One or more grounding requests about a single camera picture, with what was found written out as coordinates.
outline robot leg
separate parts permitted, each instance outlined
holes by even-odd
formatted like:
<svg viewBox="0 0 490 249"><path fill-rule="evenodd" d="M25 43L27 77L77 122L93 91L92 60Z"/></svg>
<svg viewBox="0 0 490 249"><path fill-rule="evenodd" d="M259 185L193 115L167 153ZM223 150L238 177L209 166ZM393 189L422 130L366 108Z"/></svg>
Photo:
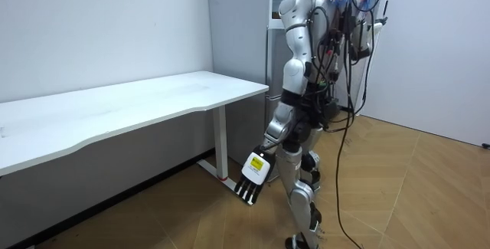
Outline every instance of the robot leg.
<svg viewBox="0 0 490 249"><path fill-rule="evenodd" d="M301 158L301 147L298 147L296 152L282 148L276 153L279 176L283 181L289 207L300 231L299 234L286 239L286 248L317 249L319 248L317 231L322 222L322 215L315 207L313 187L307 181L300 179Z"/></svg>
<svg viewBox="0 0 490 249"><path fill-rule="evenodd" d="M301 178L312 184L315 193L318 192L318 190L320 189L320 158L319 155L313 151L313 148L318 142L322 132L323 128L321 127L312 129L308 139L301 144L301 147L303 149L301 161Z"/></svg>

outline baseboard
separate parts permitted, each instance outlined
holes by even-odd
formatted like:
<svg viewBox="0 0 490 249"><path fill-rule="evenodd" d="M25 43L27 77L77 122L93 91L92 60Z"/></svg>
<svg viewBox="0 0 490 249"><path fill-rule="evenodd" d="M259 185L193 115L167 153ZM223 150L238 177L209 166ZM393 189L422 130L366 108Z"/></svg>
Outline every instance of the baseboard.
<svg viewBox="0 0 490 249"><path fill-rule="evenodd" d="M43 230L29 238L24 239L23 241L18 242L17 244L12 245L11 247L8 247L7 249L26 249L29 248L30 246L47 241L48 239L54 237L55 235L63 231L66 231L69 228L72 228L76 224L79 224L80 222L85 221L88 218L91 218L94 215L97 215L100 212L110 207L113 207L114 205L120 203L121 201L136 195L137 193L159 183L162 180L167 179L168 177L194 165L196 162L204 158L207 158L213 154L214 154L214 149L210 149L206 152L203 152L202 154L195 156L194 158L189 159L188 161L185 161L182 164L175 166L174 168L171 168L163 173L160 173L159 175L154 176L144 182L141 182L138 185L128 188L124 192L121 192L118 195L114 195L112 198L102 201L99 204L94 205L85 211L82 211L68 219L65 219L64 221L58 224L49 227L46 230Z"/></svg>

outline refrigerator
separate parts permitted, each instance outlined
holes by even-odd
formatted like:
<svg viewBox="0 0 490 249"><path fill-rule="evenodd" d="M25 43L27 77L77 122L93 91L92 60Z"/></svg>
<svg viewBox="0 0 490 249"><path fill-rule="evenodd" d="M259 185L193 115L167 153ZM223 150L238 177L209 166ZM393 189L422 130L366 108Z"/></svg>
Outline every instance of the refrigerator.
<svg viewBox="0 0 490 249"><path fill-rule="evenodd" d="M226 105L228 156L244 164L263 141L283 91L292 57L280 19L282 0L209 0L214 72L269 86L269 91Z"/></svg>

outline humanoid robot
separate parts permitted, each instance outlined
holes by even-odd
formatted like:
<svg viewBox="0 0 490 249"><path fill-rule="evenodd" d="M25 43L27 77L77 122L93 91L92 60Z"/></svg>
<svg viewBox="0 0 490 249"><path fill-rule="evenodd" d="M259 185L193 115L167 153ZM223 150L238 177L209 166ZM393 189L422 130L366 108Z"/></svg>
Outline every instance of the humanoid robot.
<svg viewBox="0 0 490 249"><path fill-rule="evenodd" d="M283 0L279 15L293 56L284 65L279 105L262 144L245 163L235 192L245 202L255 203L270 166L276 164L299 228L298 234L286 240L286 248L317 249L317 233L322 222L322 215L315 207L315 193L320 188L320 160L313 148L322 131L328 128L328 118L320 110L322 105L316 103L317 95L323 95L327 89L325 83L338 78L337 59L346 43L345 35L350 36L349 41L365 38L350 42L357 45L350 56L367 57L361 54L366 51L369 55L368 28L360 30L359 26L366 26L364 19L357 19L355 11L334 5L331 0ZM318 63L329 65L319 67L315 65Z"/></svg>

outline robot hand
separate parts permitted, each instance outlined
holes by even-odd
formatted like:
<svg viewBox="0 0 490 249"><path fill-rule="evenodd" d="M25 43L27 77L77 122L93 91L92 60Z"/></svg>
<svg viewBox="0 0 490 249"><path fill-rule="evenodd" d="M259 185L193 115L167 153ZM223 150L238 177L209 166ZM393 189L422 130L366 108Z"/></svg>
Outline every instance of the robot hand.
<svg viewBox="0 0 490 249"><path fill-rule="evenodd" d="M242 176L235 186L237 195L247 204L255 204L275 163L276 159L273 154L263 151L261 146L256 147L243 165Z"/></svg>

